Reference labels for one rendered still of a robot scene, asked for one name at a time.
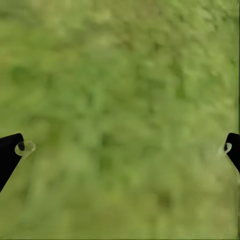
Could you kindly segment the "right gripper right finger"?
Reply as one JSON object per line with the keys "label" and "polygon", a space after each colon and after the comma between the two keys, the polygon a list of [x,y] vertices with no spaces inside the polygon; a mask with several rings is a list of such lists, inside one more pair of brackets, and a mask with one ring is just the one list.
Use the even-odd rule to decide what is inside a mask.
{"label": "right gripper right finger", "polygon": [[219,153],[227,154],[240,172],[240,135],[229,133],[226,143],[221,146]]}

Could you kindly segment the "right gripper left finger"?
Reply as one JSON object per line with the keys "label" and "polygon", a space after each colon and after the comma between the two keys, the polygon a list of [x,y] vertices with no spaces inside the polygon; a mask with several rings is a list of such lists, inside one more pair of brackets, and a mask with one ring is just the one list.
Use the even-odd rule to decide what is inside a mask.
{"label": "right gripper left finger", "polygon": [[32,154],[36,144],[21,133],[0,138],[0,192],[23,156]]}

